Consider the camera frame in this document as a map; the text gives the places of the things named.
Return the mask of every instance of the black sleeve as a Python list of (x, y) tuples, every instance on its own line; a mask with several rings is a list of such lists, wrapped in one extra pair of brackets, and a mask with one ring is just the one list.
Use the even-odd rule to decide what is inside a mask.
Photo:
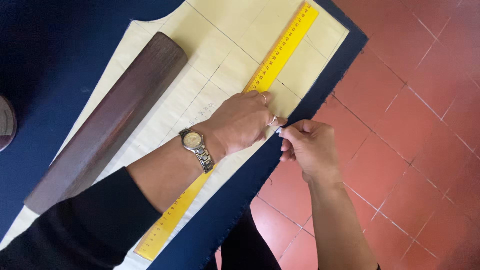
[(38, 217), (0, 269), (111, 269), (160, 216), (123, 167)]

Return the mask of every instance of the hand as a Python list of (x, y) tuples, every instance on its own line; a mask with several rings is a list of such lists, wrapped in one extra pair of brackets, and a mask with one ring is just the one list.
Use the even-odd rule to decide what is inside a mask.
[[(194, 125), (192, 130), (204, 135), (209, 152), (221, 149), (219, 158), (213, 156), (214, 161), (218, 162), (225, 155), (243, 150), (265, 139), (263, 129), (274, 118), (273, 113), (266, 107), (271, 99), (272, 95), (268, 92), (259, 94), (254, 90), (246, 94), (237, 93), (225, 100), (210, 119)], [(278, 117), (271, 125), (281, 126), (286, 123), (286, 118)]]
[(332, 126), (304, 119), (284, 128), (279, 136), (283, 138), (280, 160), (298, 160), (306, 182), (339, 179)]

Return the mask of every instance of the wooden rolling pin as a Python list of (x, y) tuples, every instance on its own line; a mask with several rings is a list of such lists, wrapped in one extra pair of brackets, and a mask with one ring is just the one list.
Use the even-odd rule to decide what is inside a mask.
[(25, 205), (41, 214), (90, 187), (186, 63), (182, 48), (157, 32), (55, 158)]

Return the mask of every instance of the watch face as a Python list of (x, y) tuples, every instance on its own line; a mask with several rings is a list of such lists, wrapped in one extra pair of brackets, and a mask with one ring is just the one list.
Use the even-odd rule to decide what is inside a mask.
[(196, 148), (202, 143), (202, 137), (196, 132), (190, 132), (183, 138), (183, 143), (188, 148)]

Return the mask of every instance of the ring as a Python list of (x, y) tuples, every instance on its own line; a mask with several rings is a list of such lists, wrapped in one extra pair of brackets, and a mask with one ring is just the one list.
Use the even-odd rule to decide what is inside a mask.
[(270, 124), (268, 124), (268, 125), (271, 125), (271, 124), (273, 124), (273, 123), (275, 122), (275, 120), (276, 120), (276, 119), (277, 119), (277, 115), (276, 115), (276, 114), (274, 114), (274, 115), (273, 115), (273, 120), (272, 120), (272, 121), (270, 122)]
[(259, 93), (259, 95), (262, 96), (262, 97), (265, 99), (265, 103), (264, 103), (264, 106), (265, 106), (265, 104), (267, 104), (267, 97), (264, 96), (264, 95), (262, 95), (262, 94), (260, 94), (260, 93)]

